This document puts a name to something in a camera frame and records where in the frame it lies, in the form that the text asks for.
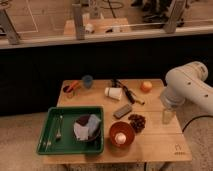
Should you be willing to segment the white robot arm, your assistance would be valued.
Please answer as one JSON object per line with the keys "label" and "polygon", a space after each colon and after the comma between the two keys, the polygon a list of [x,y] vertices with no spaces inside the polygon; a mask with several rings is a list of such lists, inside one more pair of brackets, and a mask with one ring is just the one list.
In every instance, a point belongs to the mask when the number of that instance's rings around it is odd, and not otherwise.
{"label": "white robot arm", "polygon": [[160,94],[164,106],[162,123],[169,124],[176,110],[185,100],[190,100],[209,114],[213,114],[213,87],[205,80],[208,68],[199,61],[169,70],[165,76],[166,87]]}

